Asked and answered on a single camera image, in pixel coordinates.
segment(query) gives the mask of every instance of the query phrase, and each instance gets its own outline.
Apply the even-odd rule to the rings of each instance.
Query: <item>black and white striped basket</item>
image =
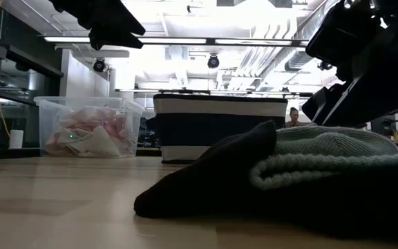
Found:
[[[210,146],[274,120],[285,126],[287,100],[209,95],[154,96],[163,163],[192,163]]]

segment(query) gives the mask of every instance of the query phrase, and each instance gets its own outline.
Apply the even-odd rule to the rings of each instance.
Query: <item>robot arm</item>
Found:
[[[345,82],[321,89],[302,106],[319,125],[355,127],[398,112],[398,1],[374,4],[356,0],[346,8],[340,0],[306,48],[308,55],[336,66]]]
[[[66,11],[78,24],[91,30],[90,43],[95,50],[103,45],[141,48],[133,34],[144,35],[145,28],[120,0],[50,0],[56,11]]]

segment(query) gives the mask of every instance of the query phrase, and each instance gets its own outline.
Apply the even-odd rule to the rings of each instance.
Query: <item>wooden table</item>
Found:
[[[180,168],[160,160],[0,160],[0,249],[398,248],[242,219],[140,218],[135,197]]]

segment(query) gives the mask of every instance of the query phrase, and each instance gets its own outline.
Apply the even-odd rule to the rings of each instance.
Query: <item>knit fabric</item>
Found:
[[[397,154],[391,140],[379,134],[342,127],[295,127],[277,131],[276,155],[378,156]]]
[[[375,133],[340,127],[295,127],[277,131],[273,155],[250,171],[261,190],[398,163],[393,142]]]
[[[398,155],[357,157],[277,155],[259,162],[250,171],[250,182],[261,190],[272,190],[303,181],[314,181],[333,174],[391,165],[398,165]]]

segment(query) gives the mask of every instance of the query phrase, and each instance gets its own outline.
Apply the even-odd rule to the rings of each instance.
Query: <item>black cloth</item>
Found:
[[[348,172],[277,190],[249,184],[249,170],[274,151],[273,122],[226,138],[194,164],[135,200],[136,214],[262,216],[349,239],[398,239],[398,166]]]

